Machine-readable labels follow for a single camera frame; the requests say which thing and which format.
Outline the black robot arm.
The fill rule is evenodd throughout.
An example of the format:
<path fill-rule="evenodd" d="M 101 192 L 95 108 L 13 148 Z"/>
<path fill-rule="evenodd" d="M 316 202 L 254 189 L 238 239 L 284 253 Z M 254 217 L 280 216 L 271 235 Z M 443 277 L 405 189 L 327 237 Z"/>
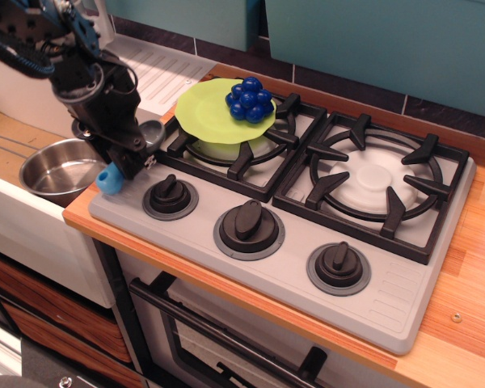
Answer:
<path fill-rule="evenodd" d="M 74 120 L 73 135 L 133 179 L 155 164 L 157 148 L 136 118 L 137 75 L 99 37 L 71 1 L 0 1 L 0 61 L 49 80 Z"/>

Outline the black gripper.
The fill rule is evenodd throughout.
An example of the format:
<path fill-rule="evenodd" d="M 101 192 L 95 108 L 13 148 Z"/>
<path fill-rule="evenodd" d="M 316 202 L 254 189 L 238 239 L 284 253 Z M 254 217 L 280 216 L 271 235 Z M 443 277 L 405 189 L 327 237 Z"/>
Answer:
<path fill-rule="evenodd" d="M 74 78 L 67 90 L 54 82 L 53 93 L 75 118 L 72 134 L 86 141 L 107 164 L 113 162 L 125 179 L 134 179 L 156 163 L 154 154 L 145 149 L 136 118 L 141 102 L 137 76 L 121 60 L 96 62 L 91 75 L 81 82 Z"/>

